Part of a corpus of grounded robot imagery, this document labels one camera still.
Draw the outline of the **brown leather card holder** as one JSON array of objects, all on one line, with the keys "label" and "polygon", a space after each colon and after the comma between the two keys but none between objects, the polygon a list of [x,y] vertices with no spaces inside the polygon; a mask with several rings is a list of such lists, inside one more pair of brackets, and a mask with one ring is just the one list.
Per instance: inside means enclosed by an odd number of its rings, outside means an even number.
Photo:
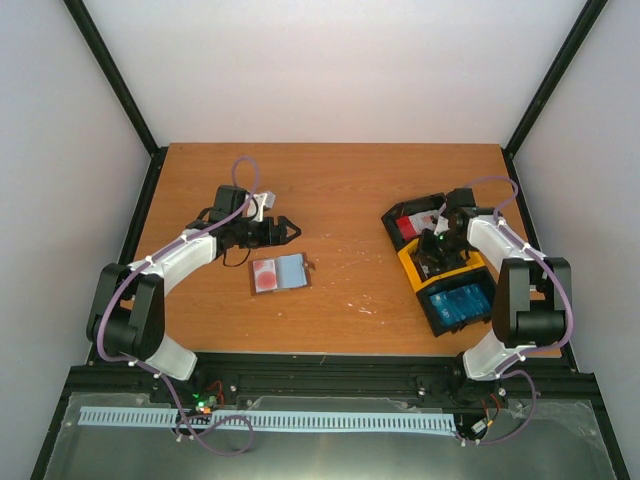
[{"label": "brown leather card holder", "polygon": [[281,255],[272,258],[263,258],[257,260],[264,259],[274,259],[276,261],[276,269],[277,269],[277,277],[278,277],[278,288],[274,291],[264,292],[264,293],[256,293],[253,285],[253,278],[251,272],[251,263],[255,260],[252,260],[249,263],[249,279],[251,285],[251,293],[253,295],[262,295],[269,293],[276,293],[288,290],[297,290],[308,288],[311,286],[311,272],[315,270],[315,265],[307,259],[307,256],[304,253],[295,253],[289,255]]}]

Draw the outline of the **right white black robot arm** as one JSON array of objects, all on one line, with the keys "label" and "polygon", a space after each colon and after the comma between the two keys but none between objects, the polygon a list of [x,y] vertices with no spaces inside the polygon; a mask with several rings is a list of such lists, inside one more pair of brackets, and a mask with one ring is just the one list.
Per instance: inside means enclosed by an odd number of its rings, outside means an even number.
[{"label": "right white black robot arm", "polygon": [[572,332],[571,268],[533,248],[499,208],[477,205],[471,188],[427,199],[428,227],[410,256],[416,296],[435,335],[490,322],[460,354],[448,393],[469,404],[491,394],[510,367],[563,347]]}]

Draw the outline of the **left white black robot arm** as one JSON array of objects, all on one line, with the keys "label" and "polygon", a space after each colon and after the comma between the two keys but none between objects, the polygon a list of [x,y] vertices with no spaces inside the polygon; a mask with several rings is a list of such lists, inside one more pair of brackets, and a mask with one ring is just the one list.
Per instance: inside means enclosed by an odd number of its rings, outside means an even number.
[{"label": "left white black robot arm", "polygon": [[145,364],[173,378],[172,388],[186,402],[201,400],[208,378],[195,369],[196,354],[166,333],[165,297],[199,268],[247,251],[282,246],[302,234],[285,216],[271,217],[275,195],[253,194],[222,185],[181,234],[156,253],[129,264],[111,263],[100,273],[86,328],[101,358]]}]

